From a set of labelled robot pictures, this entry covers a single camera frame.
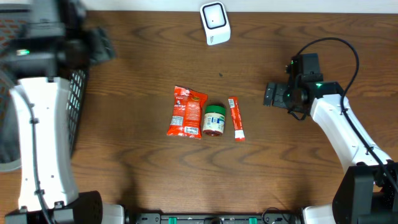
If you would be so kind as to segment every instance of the brown tabletop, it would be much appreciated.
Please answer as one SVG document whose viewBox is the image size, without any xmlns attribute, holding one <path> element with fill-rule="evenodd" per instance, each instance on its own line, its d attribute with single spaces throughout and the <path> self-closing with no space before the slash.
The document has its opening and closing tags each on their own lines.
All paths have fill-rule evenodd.
<svg viewBox="0 0 398 224">
<path fill-rule="evenodd" d="M 229 13 L 231 40 L 206 45 L 198 12 L 90 12 L 118 58 L 92 69 L 73 173 L 81 192 L 135 211 L 262 212 L 330 203 L 343 178 L 340 162 L 311 118 L 262 105 L 268 82 L 286 82 L 285 65 L 306 43 L 341 37 L 361 68 L 348 93 L 370 136 L 398 160 L 398 17 L 374 14 Z M 354 72 L 347 46 L 322 42 L 325 80 L 345 88 Z M 225 134 L 169 137 L 175 85 L 240 102 L 246 142 Z M 0 174 L 0 217 L 17 208 L 21 172 Z"/>
</svg>

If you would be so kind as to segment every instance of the mesh basket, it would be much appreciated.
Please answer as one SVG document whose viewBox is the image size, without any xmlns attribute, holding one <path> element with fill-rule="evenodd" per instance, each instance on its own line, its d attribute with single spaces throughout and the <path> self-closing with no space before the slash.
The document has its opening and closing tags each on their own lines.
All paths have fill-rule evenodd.
<svg viewBox="0 0 398 224">
<path fill-rule="evenodd" d="M 18 36 L 28 17 L 28 5 L 0 4 L 0 52 L 11 39 Z M 1 73 L 0 70 L 0 172 L 7 172 L 21 167 L 21 155 L 16 112 L 9 96 L 9 86 L 1 80 Z M 70 92 L 66 110 L 68 110 L 71 154 L 76 143 L 87 79 L 87 70 L 74 70 L 70 74 Z"/>
</svg>

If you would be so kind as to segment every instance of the white backdrop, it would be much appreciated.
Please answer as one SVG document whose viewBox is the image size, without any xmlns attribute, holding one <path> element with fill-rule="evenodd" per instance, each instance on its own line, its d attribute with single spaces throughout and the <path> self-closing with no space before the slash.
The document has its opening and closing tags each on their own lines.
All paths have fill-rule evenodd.
<svg viewBox="0 0 398 224">
<path fill-rule="evenodd" d="M 0 0 L 0 3 L 28 0 Z M 83 0 L 91 10 L 198 11 L 212 0 Z M 398 0 L 222 0 L 229 12 L 398 13 Z"/>
</svg>

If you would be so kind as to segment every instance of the red packet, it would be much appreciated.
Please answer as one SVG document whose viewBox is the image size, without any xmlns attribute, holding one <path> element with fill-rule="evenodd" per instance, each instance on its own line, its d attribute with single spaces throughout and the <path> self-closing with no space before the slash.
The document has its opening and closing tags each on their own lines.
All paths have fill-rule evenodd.
<svg viewBox="0 0 398 224">
<path fill-rule="evenodd" d="M 238 97 L 229 97 L 228 103 L 229 107 L 231 108 L 232 121 L 235 127 L 235 141 L 244 141 L 245 138 L 243 133 L 241 112 L 239 111 Z"/>
<path fill-rule="evenodd" d="M 201 139 L 201 112 L 206 100 L 204 93 L 176 86 L 173 118 L 167 135 Z"/>
</svg>

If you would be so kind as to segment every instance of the white label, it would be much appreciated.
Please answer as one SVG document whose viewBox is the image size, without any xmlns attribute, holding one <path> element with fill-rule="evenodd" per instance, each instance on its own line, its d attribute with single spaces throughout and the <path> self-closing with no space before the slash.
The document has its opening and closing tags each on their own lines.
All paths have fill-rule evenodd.
<svg viewBox="0 0 398 224">
<path fill-rule="evenodd" d="M 235 107 L 234 99 L 228 99 L 228 103 L 229 103 L 229 107 L 230 108 L 234 108 Z"/>
<path fill-rule="evenodd" d="M 170 125 L 182 126 L 182 121 L 184 121 L 184 117 L 173 116 L 172 123 Z"/>
<path fill-rule="evenodd" d="M 243 130 L 235 130 L 235 138 L 244 138 Z"/>
<path fill-rule="evenodd" d="M 218 131 L 224 133 L 225 117 L 219 113 L 205 114 L 203 130 Z"/>
<path fill-rule="evenodd" d="M 192 127 L 185 127 L 184 132 L 188 133 L 188 134 L 198 134 L 199 133 L 199 129 L 198 128 L 192 128 Z"/>
</svg>

